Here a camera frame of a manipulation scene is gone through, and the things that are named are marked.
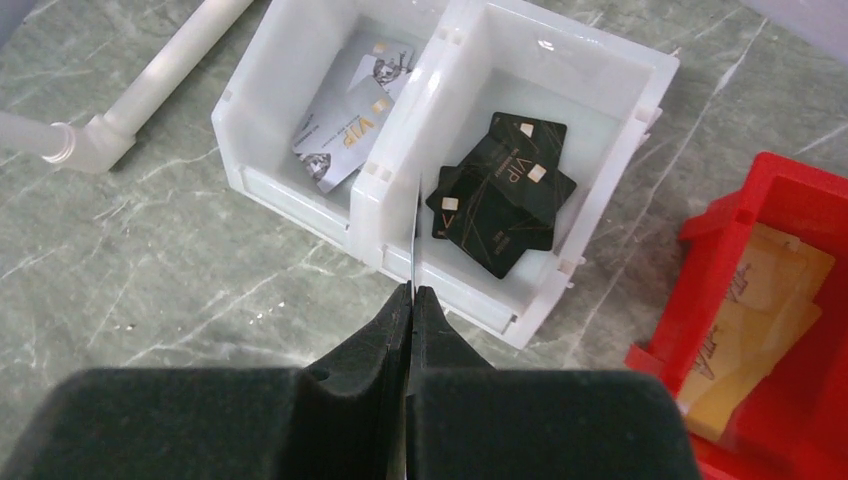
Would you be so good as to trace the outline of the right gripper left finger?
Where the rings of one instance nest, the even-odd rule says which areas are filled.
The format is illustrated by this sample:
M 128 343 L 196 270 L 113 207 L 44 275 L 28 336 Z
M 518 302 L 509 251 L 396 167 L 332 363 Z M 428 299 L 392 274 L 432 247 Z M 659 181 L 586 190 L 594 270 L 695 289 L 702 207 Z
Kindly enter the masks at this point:
M 412 288 L 305 368 L 95 368 L 61 382 L 5 479 L 402 479 Z

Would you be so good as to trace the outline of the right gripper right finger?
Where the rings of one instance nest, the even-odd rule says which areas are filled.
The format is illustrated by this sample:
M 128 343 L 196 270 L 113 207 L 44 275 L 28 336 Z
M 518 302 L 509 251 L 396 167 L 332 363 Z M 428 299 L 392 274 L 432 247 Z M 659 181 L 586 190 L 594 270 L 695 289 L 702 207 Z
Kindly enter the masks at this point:
M 498 370 L 420 287 L 412 313 L 411 479 L 696 479 L 682 418 L 630 370 Z

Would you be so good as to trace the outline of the silver grey credit card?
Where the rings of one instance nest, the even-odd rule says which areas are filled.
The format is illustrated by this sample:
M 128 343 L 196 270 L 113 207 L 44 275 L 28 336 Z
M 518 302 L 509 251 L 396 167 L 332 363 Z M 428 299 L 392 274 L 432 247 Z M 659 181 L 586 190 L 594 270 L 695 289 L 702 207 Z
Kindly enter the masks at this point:
M 414 198 L 413 198 L 413 209 L 411 214 L 411 231 L 410 231 L 410 296 L 412 305 L 415 305 L 417 292 L 418 292 L 418 276 L 419 276 L 419 265 L 421 261 L 421 248 L 420 248 L 420 210 L 422 200 L 422 181 L 421 177 L 418 177 L 414 183 Z

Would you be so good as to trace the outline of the black credit card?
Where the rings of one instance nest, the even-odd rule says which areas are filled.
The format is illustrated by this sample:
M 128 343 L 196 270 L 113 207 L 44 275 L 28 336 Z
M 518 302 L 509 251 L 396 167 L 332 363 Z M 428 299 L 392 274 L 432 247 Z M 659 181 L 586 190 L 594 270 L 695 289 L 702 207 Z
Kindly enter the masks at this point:
M 462 164 L 480 168 L 511 204 L 552 228 L 576 190 L 560 170 L 567 132 L 563 123 L 496 112 Z

